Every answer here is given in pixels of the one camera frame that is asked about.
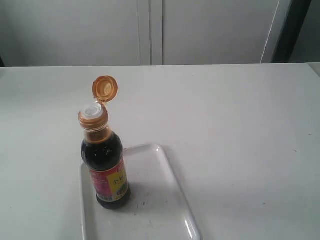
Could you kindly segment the dark soy sauce bottle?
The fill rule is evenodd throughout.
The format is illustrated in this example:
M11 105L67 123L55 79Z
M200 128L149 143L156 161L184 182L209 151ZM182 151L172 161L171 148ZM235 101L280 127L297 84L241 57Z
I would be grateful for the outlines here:
M89 169L96 199L105 209L124 206L131 195L120 137L109 127L107 103L118 93L117 81L109 75L99 76L92 84L94 103L78 113L84 131L81 157Z

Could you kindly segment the white rectangular tray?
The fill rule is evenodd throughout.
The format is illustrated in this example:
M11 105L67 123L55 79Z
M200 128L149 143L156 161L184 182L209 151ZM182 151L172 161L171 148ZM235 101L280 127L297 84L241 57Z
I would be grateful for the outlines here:
M138 145L123 151L131 196L116 210L96 199L88 167L79 168L84 240L200 240L201 232L163 148Z

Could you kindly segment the white cabinet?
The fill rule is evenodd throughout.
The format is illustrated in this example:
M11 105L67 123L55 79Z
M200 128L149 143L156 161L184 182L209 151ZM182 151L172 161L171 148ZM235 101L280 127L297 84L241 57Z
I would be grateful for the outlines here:
M270 63L289 0L3 0L7 67Z

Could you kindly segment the dark vertical post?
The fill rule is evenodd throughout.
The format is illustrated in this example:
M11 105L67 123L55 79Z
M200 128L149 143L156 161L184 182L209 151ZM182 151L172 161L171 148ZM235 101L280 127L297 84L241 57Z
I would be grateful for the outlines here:
M292 0L272 56L273 64L288 63L312 0Z

